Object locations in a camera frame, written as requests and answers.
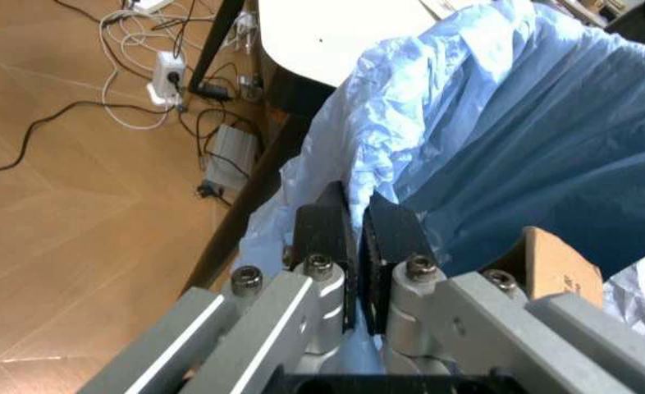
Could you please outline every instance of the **wooden floor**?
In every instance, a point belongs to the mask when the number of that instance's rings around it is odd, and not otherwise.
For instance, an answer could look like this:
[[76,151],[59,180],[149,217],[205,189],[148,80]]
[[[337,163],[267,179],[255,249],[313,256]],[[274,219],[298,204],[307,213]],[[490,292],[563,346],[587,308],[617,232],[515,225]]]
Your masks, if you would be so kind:
[[[66,1],[95,16],[118,3]],[[208,10],[197,2],[194,14]],[[187,36],[201,43],[208,28],[193,23]],[[223,52],[217,62],[247,72],[244,54]],[[188,54],[193,66],[198,52]],[[49,0],[0,0],[0,164],[33,120],[98,99],[110,70],[96,23]],[[144,83],[121,73],[110,101],[148,106]],[[192,107],[191,125],[207,104]],[[253,105],[228,108],[260,116]],[[175,114],[157,130],[131,131],[101,108],[78,108],[37,131],[26,160],[0,173],[0,392],[73,392],[167,310],[226,212],[194,197],[199,179],[194,141]]]

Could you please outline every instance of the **power strip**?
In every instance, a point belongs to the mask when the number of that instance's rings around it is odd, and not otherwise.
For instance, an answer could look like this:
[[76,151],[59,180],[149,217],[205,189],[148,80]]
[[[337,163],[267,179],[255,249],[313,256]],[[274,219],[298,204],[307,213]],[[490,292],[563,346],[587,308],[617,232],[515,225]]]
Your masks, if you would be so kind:
[[151,14],[163,9],[173,2],[174,0],[139,0],[132,2],[132,8],[133,10],[143,14]]

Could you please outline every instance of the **power adapter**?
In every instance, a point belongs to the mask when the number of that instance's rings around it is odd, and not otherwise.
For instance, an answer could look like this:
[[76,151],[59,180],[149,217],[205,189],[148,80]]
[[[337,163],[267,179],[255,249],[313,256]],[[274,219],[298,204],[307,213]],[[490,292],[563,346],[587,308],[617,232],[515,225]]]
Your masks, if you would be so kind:
[[202,199],[210,196],[222,197],[223,191],[222,188],[215,190],[213,185],[207,181],[203,181],[200,185],[196,186],[196,194]]
[[199,91],[196,92],[197,95],[203,97],[204,99],[214,99],[217,101],[230,101],[232,98],[227,93],[227,88],[222,86],[209,84],[204,82],[199,87]]

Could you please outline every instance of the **white table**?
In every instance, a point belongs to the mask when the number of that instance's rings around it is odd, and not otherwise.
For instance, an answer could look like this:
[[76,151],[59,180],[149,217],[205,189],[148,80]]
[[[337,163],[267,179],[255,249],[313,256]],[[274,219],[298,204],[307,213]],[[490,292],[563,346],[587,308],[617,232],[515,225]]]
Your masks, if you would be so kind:
[[434,25],[420,0],[258,0],[262,46],[279,66],[333,87],[375,43]]

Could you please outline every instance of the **white cable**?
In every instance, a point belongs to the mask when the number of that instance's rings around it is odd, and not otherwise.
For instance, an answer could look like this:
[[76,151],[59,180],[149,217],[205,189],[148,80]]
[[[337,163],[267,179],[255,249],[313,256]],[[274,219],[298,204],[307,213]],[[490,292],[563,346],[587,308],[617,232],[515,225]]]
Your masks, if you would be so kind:
[[[180,4],[178,2],[173,2],[172,4],[178,6],[178,7],[182,8],[183,10],[186,11],[186,7],[183,6],[182,4]],[[119,67],[118,67],[118,64],[116,63],[116,61],[112,58],[112,56],[108,52],[107,44],[106,44],[105,38],[103,37],[103,27],[106,24],[106,21],[108,21],[109,19],[111,19],[113,17],[120,17],[121,18],[118,21],[118,25],[120,26],[122,32],[124,33],[124,37],[122,39],[119,39],[118,37],[116,37],[113,34],[113,31],[111,30],[111,27],[106,26],[108,36],[114,42],[116,42],[116,43],[121,45],[121,52],[122,52],[123,56],[126,58],[127,61],[133,63],[134,65],[136,65],[136,66],[138,66],[138,67],[140,67],[140,68],[142,68],[143,70],[146,70],[146,71],[153,71],[153,68],[149,67],[149,66],[145,66],[144,64],[136,61],[127,52],[126,47],[140,46],[140,47],[143,47],[143,48],[147,48],[148,50],[151,50],[153,52],[159,52],[159,49],[154,48],[154,47],[146,44],[147,39],[148,38],[166,38],[166,39],[174,40],[174,39],[176,39],[176,35],[169,27],[166,27],[164,29],[164,30],[167,31],[166,34],[148,33],[146,31],[144,25],[142,23],[140,23],[140,20],[138,19],[139,17],[150,19],[152,21],[156,21],[157,23],[165,23],[165,22],[167,22],[167,18],[177,19],[177,20],[181,20],[181,21],[187,21],[187,19],[189,21],[212,21],[214,19],[213,15],[187,18],[187,16],[176,16],[176,15],[165,14],[161,10],[158,12],[157,15],[151,15],[151,14],[144,14],[144,13],[133,11],[133,10],[122,10],[121,9],[121,10],[118,10],[118,11],[110,12],[109,14],[104,16],[101,19],[101,21],[99,22],[99,24],[98,24],[98,39],[99,39],[99,42],[101,43],[101,49],[103,50],[104,55],[106,55],[106,58],[111,62],[112,72],[111,72],[111,75],[104,82],[103,87],[101,89],[101,102],[102,103],[106,103],[106,96],[108,94],[108,91],[109,91],[109,89],[111,87],[111,84],[113,83],[113,81],[118,76],[118,73],[119,73],[119,70],[120,70]],[[138,26],[139,31],[131,32],[126,27],[126,24],[124,23],[122,17],[130,18]],[[201,50],[201,47],[199,45],[196,45],[196,44],[192,43],[186,37],[183,38],[183,42],[187,43],[188,45],[190,45],[190,46],[192,46],[194,48],[197,48],[197,49]],[[184,51],[181,51],[181,53],[184,56],[184,61],[186,62],[186,53]],[[106,112],[108,113],[108,115],[110,115],[113,118],[114,121],[118,122],[119,124],[121,124],[124,127],[132,129],[132,130],[152,130],[152,129],[155,129],[157,127],[160,127],[164,123],[164,121],[167,119],[167,115],[168,115],[167,113],[165,113],[159,119],[159,121],[157,121],[156,123],[154,123],[152,125],[137,126],[137,125],[131,125],[130,123],[128,123],[126,121],[123,121],[120,117],[118,117],[112,111],[111,108],[109,108],[109,107],[104,107],[104,108],[105,108]]]
[[[113,71],[111,72],[111,75],[106,79],[106,82],[103,84],[103,88],[101,89],[101,103],[106,103],[106,93],[108,92],[108,88],[111,86],[111,83],[116,79],[116,76],[118,76],[118,65],[116,64],[116,61],[113,60],[111,55],[108,53],[108,50],[106,49],[106,41],[103,39],[103,24],[106,23],[106,20],[112,16],[123,16],[126,14],[125,10],[120,10],[120,11],[115,11],[111,12],[108,15],[106,15],[99,23],[98,23],[98,39],[101,42],[101,49],[103,50],[103,53],[106,55],[108,60],[111,61],[111,66],[113,67]],[[167,115],[169,114],[168,112],[162,115],[162,117],[157,121],[157,123],[154,123],[149,126],[136,126],[136,125],[131,125],[130,123],[127,123],[123,121],[121,118],[116,116],[113,111],[111,111],[111,108],[105,107],[106,112],[108,112],[108,115],[110,115],[114,121],[117,121],[119,124],[123,125],[124,127],[127,127],[132,130],[152,130],[160,127],[164,121],[167,119]]]
[[[131,63],[135,64],[136,66],[138,66],[138,67],[142,68],[143,70],[146,70],[146,71],[153,71],[153,68],[152,68],[152,67],[150,67],[150,66],[145,66],[144,64],[142,64],[142,63],[138,62],[137,60],[135,60],[135,59],[134,59],[134,58],[133,58],[133,57],[132,57],[128,52],[127,52],[127,48],[126,48],[126,41],[127,41],[128,39],[133,39],[134,37],[139,37],[139,36],[144,37],[144,38],[151,37],[151,38],[164,38],[164,39],[170,39],[171,37],[170,37],[169,35],[166,35],[166,34],[159,34],[159,33],[129,33],[129,34],[127,34],[125,37],[123,37],[123,39],[121,40],[121,53],[123,53],[123,56],[124,56],[124,57],[129,61],[129,62],[131,62]],[[160,51],[159,49],[154,48],[154,47],[151,47],[151,46],[149,46],[149,45],[147,45],[147,44],[142,44],[142,45],[140,45],[140,46],[141,46],[141,47],[143,47],[143,48],[150,49],[150,50],[152,50],[152,51],[154,51],[154,52],[159,52],[159,51]],[[186,57],[186,52],[182,53],[182,54],[181,54],[181,56],[184,58],[184,63],[188,63],[188,60],[187,60],[187,57]]]

